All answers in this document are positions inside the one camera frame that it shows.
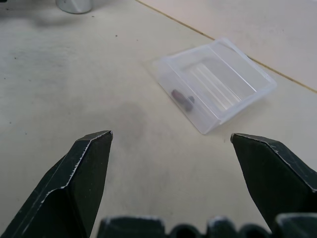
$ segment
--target clear plastic box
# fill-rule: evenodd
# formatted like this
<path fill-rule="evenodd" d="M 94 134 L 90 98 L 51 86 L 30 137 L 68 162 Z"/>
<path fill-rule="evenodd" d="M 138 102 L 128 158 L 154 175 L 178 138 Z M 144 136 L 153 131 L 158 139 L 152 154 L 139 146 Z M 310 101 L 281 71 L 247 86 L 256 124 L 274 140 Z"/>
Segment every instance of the clear plastic box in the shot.
<path fill-rule="evenodd" d="M 158 83 L 202 134 L 276 87 L 226 38 L 163 57 L 152 66 Z"/>

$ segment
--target metal cylinder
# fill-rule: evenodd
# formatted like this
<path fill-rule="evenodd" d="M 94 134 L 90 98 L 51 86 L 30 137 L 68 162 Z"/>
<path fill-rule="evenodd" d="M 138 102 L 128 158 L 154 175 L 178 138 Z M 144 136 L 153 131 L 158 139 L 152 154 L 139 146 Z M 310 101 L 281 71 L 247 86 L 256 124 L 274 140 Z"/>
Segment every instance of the metal cylinder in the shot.
<path fill-rule="evenodd" d="M 56 5 L 65 12 L 80 14 L 92 9 L 92 0 L 56 0 Z"/>

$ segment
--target white table surface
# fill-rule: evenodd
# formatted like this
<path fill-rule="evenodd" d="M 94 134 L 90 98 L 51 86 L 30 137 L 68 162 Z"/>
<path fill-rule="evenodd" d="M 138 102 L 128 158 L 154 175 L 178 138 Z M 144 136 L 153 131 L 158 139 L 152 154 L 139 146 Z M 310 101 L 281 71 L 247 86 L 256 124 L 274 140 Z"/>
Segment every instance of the white table surface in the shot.
<path fill-rule="evenodd" d="M 48 0 L 0 7 L 0 232 L 73 142 L 100 130 L 114 139 L 92 237 L 109 215 L 157 215 L 167 231 L 181 222 L 205 231 L 215 215 L 266 227 L 233 132 L 280 140 L 317 169 L 317 94 L 274 73 L 264 100 L 208 135 L 192 126 L 144 67 L 210 42 L 177 22 L 132 0 L 83 15 Z"/>

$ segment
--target transparent plastic tray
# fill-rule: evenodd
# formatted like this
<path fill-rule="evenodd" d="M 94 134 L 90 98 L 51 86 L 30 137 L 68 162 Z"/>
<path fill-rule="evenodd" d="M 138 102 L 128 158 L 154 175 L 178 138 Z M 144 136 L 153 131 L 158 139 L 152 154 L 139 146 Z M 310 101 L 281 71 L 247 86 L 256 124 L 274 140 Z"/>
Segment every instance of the transparent plastic tray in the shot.
<path fill-rule="evenodd" d="M 153 67 L 158 83 L 202 134 L 276 87 L 226 38 L 163 57 Z"/>

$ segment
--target small dark object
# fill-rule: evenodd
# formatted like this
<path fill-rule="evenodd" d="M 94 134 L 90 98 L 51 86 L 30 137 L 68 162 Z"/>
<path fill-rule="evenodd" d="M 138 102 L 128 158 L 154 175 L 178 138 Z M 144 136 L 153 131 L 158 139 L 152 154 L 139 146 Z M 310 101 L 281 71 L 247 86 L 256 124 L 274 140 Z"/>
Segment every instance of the small dark object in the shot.
<path fill-rule="evenodd" d="M 172 94 L 173 98 L 174 98 L 179 104 L 183 104 L 183 103 L 186 101 L 185 96 L 184 96 L 182 93 L 178 92 L 176 89 L 174 89 L 171 94 Z"/>
<path fill-rule="evenodd" d="M 188 99 L 189 99 L 189 101 L 191 101 L 192 103 L 195 102 L 195 98 L 194 98 L 193 96 L 189 96 Z"/>
<path fill-rule="evenodd" d="M 189 96 L 188 99 L 186 99 L 186 97 L 176 89 L 171 92 L 171 95 L 179 104 L 184 107 L 185 111 L 190 112 L 193 109 L 193 103 L 195 101 L 193 96 Z"/>

